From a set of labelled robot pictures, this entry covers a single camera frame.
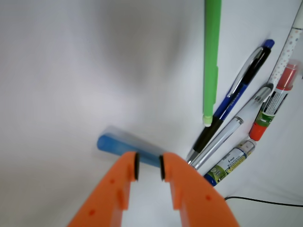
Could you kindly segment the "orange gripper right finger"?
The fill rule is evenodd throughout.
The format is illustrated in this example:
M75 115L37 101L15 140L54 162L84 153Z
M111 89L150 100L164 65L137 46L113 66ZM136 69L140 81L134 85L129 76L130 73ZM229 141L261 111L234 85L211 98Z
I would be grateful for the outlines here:
M161 178L170 184L173 209L183 227L238 227L224 198L175 153L159 157Z

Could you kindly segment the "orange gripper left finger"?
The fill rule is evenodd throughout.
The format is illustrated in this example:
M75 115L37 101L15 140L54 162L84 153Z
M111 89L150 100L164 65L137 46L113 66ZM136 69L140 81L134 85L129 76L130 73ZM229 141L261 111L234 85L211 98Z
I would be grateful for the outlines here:
M108 170L69 227L120 227L128 209L131 182L139 176L139 153L124 153Z

